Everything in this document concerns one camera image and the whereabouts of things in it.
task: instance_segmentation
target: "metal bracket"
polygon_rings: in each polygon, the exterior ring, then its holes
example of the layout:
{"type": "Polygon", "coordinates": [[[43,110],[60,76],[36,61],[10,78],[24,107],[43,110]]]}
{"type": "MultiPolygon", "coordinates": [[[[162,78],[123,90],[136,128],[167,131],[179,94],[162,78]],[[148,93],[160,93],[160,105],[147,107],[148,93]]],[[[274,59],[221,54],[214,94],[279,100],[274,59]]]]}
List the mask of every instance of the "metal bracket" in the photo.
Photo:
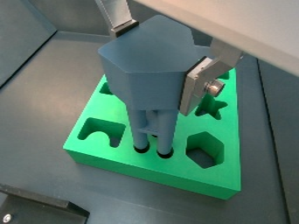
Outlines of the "metal bracket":
{"type": "Polygon", "coordinates": [[[221,94],[225,83],[217,78],[235,67],[242,58],[243,52],[215,38],[210,49],[215,59],[203,57],[186,73],[181,104],[181,112],[186,116],[198,107],[207,93],[215,97],[221,94]]]}
{"type": "Polygon", "coordinates": [[[139,25],[131,17],[127,0],[96,0],[96,4],[106,19],[112,39],[139,25]]]}
{"type": "Polygon", "coordinates": [[[2,184],[0,193],[8,195],[0,207],[2,223],[86,224],[88,221],[90,212],[67,200],[2,184]]]}

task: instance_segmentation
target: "white panel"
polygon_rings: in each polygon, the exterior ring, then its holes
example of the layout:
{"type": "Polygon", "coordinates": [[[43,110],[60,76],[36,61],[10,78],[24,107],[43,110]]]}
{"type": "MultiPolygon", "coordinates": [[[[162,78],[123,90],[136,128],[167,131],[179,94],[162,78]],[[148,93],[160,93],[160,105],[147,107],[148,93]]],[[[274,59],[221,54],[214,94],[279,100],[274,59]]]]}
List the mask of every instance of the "white panel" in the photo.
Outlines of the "white panel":
{"type": "Polygon", "coordinates": [[[299,76],[299,0],[136,0],[299,76]]]}

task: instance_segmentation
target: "star-shaped hole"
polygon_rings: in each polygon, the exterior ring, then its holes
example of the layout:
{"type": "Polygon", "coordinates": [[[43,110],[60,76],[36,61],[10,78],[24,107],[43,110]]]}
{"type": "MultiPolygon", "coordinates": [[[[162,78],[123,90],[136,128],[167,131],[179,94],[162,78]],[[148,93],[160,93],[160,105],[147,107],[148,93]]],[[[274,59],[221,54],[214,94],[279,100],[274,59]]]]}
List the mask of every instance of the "star-shaped hole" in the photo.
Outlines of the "star-shaped hole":
{"type": "Polygon", "coordinates": [[[206,94],[195,110],[195,115],[203,116],[210,114],[217,120],[221,120],[221,109],[227,106],[229,104],[225,101],[217,101],[211,95],[206,94]]]}
{"type": "Polygon", "coordinates": [[[219,79],[229,80],[229,79],[230,79],[230,72],[226,72],[226,73],[219,77],[219,79]]]}
{"type": "Polygon", "coordinates": [[[102,89],[99,90],[99,92],[104,95],[112,95],[111,91],[110,91],[110,87],[108,87],[108,83],[106,82],[102,86],[102,89]]]}

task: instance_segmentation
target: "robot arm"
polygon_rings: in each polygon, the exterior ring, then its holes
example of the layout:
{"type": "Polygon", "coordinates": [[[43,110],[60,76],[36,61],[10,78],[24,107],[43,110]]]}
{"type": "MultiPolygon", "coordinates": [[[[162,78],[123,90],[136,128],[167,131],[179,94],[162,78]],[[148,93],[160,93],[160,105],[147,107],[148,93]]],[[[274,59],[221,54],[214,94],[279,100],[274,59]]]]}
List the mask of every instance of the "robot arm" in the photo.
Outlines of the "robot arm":
{"type": "Polygon", "coordinates": [[[225,83],[217,78],[235,67],[242,58],[243,52],[215,38],[210,49],[215,59],[205,57],[186,75],[181,105],[181,112],[186,116],[198,107],[206,93],[215,97],[221,94],[225,83]]]}
{"type": "Polygon", "coordinates": [[[131,17],[127,0],[96,0],[96,4],[106,19],[112,39],[139,25],[131,17]]]}

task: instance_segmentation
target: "dark floor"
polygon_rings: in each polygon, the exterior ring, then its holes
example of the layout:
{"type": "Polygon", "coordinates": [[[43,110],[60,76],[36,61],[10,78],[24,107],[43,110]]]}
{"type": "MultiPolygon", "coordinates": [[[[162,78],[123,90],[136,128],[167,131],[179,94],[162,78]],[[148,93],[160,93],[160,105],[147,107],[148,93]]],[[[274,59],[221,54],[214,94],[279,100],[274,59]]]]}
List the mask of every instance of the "dark floor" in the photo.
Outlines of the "dark floor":
{"type": "Polygon", "coordinates": [[[103,74],[98,48],[107,41],[58,32],[0,90],[0,182],[72,201],[90,210],[88,224],[289,223],[258,60],[249,55],[238,65],[242,192],[231,200],[72,161],[62,146],[103,74]]]}

